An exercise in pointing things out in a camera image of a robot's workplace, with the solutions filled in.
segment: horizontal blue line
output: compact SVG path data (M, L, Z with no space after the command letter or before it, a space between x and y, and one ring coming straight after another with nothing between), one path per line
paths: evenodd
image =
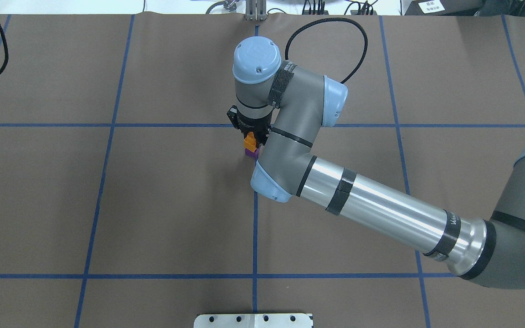
M0 123L0 127L112 127L111 123ZM216 123L116 123L115 127L190 127L231 128L232 124ZM336 124L337 128L394 128L394 124ZM435 124L404 123L403 128L525 128L525 124Z
M338 278L453 278L448 272L434 273L235 273L235 274L8 274L0 273L0 279L338 279Z

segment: metal bracket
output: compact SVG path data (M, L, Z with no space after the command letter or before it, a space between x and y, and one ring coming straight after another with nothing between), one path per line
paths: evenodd
M306 313L200 315L194 328L313 328L313 315Z
M267 0L246 0L246 20L264 21L267 19Z

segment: white bracket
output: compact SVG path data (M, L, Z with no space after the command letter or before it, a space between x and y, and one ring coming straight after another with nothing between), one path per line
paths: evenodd
M246 20L264 21L267 19L267 0L246 0Z
M313 315L305 313L200 315L194 328L313 328Z

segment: white label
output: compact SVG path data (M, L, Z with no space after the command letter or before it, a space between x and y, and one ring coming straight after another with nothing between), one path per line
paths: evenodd
M423 13L440 12L444 10L443 4L440 0L431 0L425 2L419 2Z

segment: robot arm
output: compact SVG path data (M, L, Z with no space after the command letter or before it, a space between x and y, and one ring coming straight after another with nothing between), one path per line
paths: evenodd
M237 46L233 73L239 105L229 117L243 133L257 125L257 142L265 145L251 180L259 194L317 203L443 261L465 280L525 288L525 152L492 218L461 219L310 153L319 128L332 127L344 106L341 83L282 61L278 47L260 36ZM281 111L267 132L275 108Z

